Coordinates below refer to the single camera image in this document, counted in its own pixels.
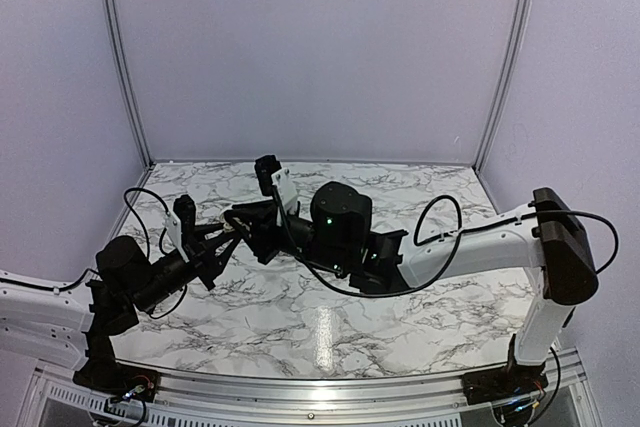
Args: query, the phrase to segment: white wall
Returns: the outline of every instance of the white wall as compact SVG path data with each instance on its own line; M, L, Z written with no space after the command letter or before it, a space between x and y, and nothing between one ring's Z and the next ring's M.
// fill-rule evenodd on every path
M3 427L18 421L37 359L0 350L0 419Z
M620 231L617 262L565 336L578 346L605 426L640 418L639 139L640 0L533 0L483 176L500 209L548 185ZM601 261L611 237L587 227Z
M75 279L141 174L102 0L0 0L0 269Z
M117 0L159 159L471 163L515 0Z

